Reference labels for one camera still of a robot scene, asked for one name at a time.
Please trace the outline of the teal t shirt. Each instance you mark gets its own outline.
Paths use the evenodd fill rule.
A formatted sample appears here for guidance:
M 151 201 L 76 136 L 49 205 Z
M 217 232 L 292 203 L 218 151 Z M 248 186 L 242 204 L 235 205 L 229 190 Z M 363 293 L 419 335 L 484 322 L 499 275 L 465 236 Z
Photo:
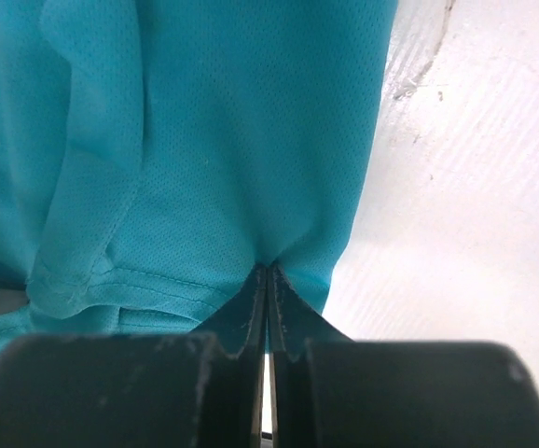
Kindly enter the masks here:
M 193 329 L 257 263 L 325 307 L 394 1 L 0 1 L 0 351 Z

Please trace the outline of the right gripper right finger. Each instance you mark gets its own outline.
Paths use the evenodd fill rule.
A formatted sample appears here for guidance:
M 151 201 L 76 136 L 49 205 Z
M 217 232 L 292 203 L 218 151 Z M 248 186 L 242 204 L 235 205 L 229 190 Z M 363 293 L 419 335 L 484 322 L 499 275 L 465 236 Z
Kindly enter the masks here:
M 521 358 L 483 341 L 355 341 L 268 270 L 277 447 L 539 447 Z

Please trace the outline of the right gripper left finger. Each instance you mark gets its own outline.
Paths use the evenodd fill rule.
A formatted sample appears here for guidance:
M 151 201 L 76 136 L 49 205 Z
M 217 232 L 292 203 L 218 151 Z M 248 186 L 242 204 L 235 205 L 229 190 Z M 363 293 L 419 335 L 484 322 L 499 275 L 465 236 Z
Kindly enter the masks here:
M 0 355 L 0 447 L 257 447 L 267 270 L 188 333 L 33 335 Z

